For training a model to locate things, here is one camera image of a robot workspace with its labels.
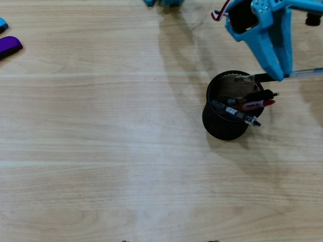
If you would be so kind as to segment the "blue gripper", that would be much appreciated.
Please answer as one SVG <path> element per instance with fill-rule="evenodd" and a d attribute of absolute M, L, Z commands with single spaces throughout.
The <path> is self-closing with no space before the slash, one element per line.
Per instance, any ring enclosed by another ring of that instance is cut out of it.
<path fill-rule="evenodd" d="M 231 1 L 228 32 L 244 41 L 262 69 L 282 81 L 293 69 L 291 10 L 288 1 Z"/>

